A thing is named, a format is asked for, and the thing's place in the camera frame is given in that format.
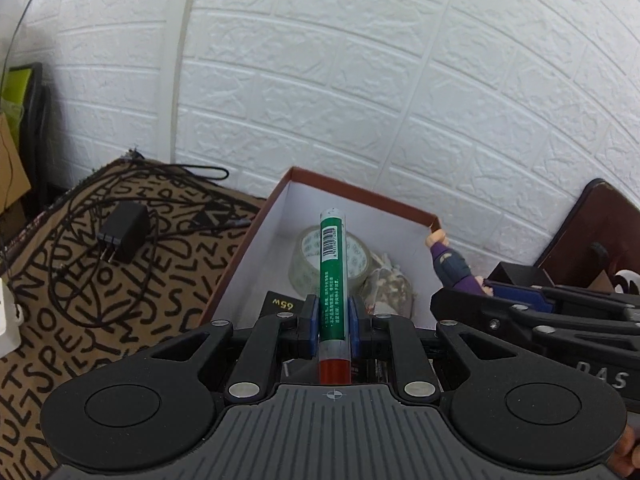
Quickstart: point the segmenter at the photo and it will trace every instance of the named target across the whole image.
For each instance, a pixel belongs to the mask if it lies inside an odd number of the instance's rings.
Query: gray ribbed pad
[[[403,406],[384,384],[283,385],[256,406],[226,412],[197,450],[153,471],[89,475],[63,466],[49,478],[127,480],[615,480],[603,465],[533,475],[476,456],[435,408]]]

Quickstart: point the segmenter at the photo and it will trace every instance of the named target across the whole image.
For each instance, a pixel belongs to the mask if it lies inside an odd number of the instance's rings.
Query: green tube
[[[320,216],[321,384],[351,383],[351,347],[347,303],[347,254],[344,214],[328,209]]]

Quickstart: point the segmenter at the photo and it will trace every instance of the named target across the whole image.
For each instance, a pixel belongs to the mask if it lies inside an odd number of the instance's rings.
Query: barcode
[[[338,259],[338,228],[329,226],[322,229],[322,261]]]

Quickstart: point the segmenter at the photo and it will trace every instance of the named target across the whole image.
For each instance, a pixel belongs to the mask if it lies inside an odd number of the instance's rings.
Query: clear tape
[[[306,240],[305,238],[318,232],[317,247],[315,240]],[[289,265],[289,281],[294,290],[302,297],[306,298],[307,294],[316,294],[320,292],[320,226],[313,226],[302,231],[293,248],[293,255]],[[371,252],[369,248],[357,237],[347,231],[347,289],[349,294],[354,294],[359,290],[367,279],[371,268]],[[318,268],[309,262],[310,254],[313,253],[318,258]]]

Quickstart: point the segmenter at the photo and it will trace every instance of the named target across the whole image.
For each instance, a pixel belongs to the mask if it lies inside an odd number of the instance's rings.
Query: white cardboard box
[[[203,322],[228,319],[236,328],[249,328],[260,315],[267,291],[300,298],[288,276],[294,245],[298,235],[318,225],[320,213],[330,207],[344,212],[348,232],[400,266],[414,288],[414,324],[434,328],[431,295],[442,285],[424,239],[440,228],[438,218],[300,168],[289,170],[265,202],[211,298]]]

